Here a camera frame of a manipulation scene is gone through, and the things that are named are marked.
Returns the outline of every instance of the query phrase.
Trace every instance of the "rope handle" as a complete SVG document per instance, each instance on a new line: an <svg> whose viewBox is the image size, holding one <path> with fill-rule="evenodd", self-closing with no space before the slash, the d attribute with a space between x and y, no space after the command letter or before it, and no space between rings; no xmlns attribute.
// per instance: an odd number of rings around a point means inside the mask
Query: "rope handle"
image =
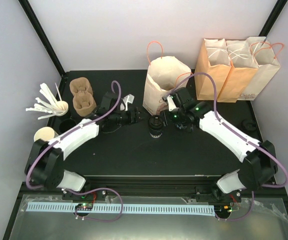
<svg viewBox="0 0 288 240"><path fill-rule="evenodd" d="M185 75L185 74L193 74L192 72L185 72L185 73L182 73L181 75L179 75L177 78L176 78L176 81L175 81L175 84L174 84L174 88L176 87L176 84L178 83L178 80L179 80L179 78L180 77L182 77L183 75Z"/></svg>
<svg viewBox="0 0 288 240"><path fill-rule="evenodd" d="M253 54L253 56L255 56L259 51L261 51L261 50L263 50L263 49L272 49L273 46L275 46L275 45L281 45L281 48L280 48L280 50L275 54L274 59L277 58L277 56L280 54L280 52L282 51L282 49L283 49L284 46L285 46L285 45L284 45L283 43L281 43L281 42L276 42L276 43L274 43L274 44L269 44L268 42L265 42L265 41L259 41L259 42L254 42L254 43L252 43L252 44L249 46L249 49L251 50L251 47L252 47L253 45L255 45L255 44L268 44L269 46L268 46L268 47L263 47L263 48L261 48L260 50L258 50L257 52L255 52L255 53Z"/></svg>
<svg viewBox="0 0 288 240"><path fill-rule="evenodd" d="M151 41L151 42L147 45L147 49L146 49L146 56L147 56L147 60L148 60L148 62L149 62L149 65L151 65L151 61L150 61L150 58L149 58L149 46L150 46L152 43L156 43L156 44L159 44L159 45L160 45L160 47L162 48L162 53L161 53L160 58L163 57L163 46L162 46L162 44L161 44L159 41Z"/></svg>

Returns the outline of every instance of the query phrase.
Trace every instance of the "white paper bag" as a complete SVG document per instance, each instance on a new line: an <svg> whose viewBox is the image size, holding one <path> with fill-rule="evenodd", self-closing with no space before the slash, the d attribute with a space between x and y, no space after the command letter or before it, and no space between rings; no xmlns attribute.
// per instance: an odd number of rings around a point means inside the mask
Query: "white paper bag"
<svg viewBox="0 0 288 240"><path fill-rule="evenodd" d="M185 73L190 72L191 69L174 56L161 56L150 62L145 81L143 107L151 115L159 115L168 107L162 97L188 76ZM180 87L186 87L186 84L187 81Z"/></svg>
<svg viewBox="0 0 288 240"><path fill-rule="evenodd" d="M270 43L268 41L263 45L260 43L264 40L264 36L251 36L246 39L248 45L251 46L250 50L258 63L258 71L243 93L239 96L238 100L254 100L281 68L273 49L267 48L270 46Z"/></svg>
<svg viewBox="0 0 288 240"><path fill-rule="evenodd" d="M227 40L226 45L231 59L231 68L217 101L235 103L251 82L259 66L245 40Z"/></svg>

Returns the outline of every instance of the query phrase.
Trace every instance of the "black frame edge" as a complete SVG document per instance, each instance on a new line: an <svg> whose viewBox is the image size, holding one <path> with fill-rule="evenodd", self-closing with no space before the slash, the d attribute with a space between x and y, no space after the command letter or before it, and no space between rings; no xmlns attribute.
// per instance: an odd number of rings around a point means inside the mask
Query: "black frame edge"
<svg viewBox="0 0 288 240"><path fill-rule="evenodd" d="M20 5L22 6L24 12L26 13L30 23L34 27L39 39L41 40L44 48L46 49L50 59L54 63L59 75L62 77L65 75L65 70L62 67L58 56L56 55L48 37L46 36L37 16L35 15L33 8L31 7L28 0L18 0Z"/></svg>
<svg viewBox="0 0 288 240"><path fill-rule="evenodd" d="M288 0L277 0L275 6L273 7L272 11L270 12L262 30L259 33L259 37L267 37L271 28L273 27L275 21L278 19L280 13L282 12L285 4Z"/></svg>

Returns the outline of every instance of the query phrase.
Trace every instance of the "black lid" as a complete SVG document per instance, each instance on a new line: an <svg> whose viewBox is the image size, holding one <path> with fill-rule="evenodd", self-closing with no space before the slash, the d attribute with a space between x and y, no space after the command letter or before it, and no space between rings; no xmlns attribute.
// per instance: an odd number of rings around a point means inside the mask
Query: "black lid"
<svg viewBox="0 0 288 240"><path fill-rule="evenodd" d="M148 126L151 129L159 130L163 128L163 121L159 115L153 115L148 119Z"/></svg>

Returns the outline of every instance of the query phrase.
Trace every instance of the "white plastic utensil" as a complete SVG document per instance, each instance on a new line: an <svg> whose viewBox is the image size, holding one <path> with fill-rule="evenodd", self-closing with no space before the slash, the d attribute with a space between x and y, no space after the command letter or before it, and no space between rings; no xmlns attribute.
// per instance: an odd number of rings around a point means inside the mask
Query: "white plastic utensil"
<svg viewBox="0 0 288 240"><path fill-rule="evenodd" d="M48 119L50 117L56 116L56 113L50 114L50 115L45 115L45 116L40 116L37 118L37 120L41 120L41 119Z"/></svg>
<svg viewBox="0 0 288 240"><path fill-rule="evenodd" d="M57 105L53 106L51 104L48 104L47 102L41 100L39 97L35 98L35 100L39 103L39 104L43 104L45 107L47 107L48 109L51 110L61 110Z"/></svg>
<svg viewBox="0 0 288 240"><path fill-rule="evenodd" d="M44 110L41 110L41 109L38 109L38 108L33 108L33 107L25 108L25 111L35 111L35 112L45 113Z"/></svg>
<svg viewBox="0 0 288 240"><path fill-rule="evenodd" d="M59 90L59 87L58 87L58 85L56 84L56 82L55 82L55 87L56 87L56 91L57 91L59 100L62 101L62 97L61 97L61 94L60 94L60 90Z"/></svg>
<svg viewBox="0 0 288 240"><path fill-rule="evenodd" d="M39 110L43 110L45 111L46 113L49 113L49 114L61 114L63 113L63 110L53 110L53 109L49 109L47 107L44 107L42 105L39 105L37 103L34 104L34 108L35 109L39 109Z"/></svg>
<svg viewBox="0 0 288 240"><path fill-rule="evenodd" d="M60 107L59 105L57 105L56 98L54 97L53 93L51 92L51 90L45 83L42 83L40 85L40 89L43 90L43 92L48 96L47 100L49 101L51 105L58 107L58 108Z"/></svg>

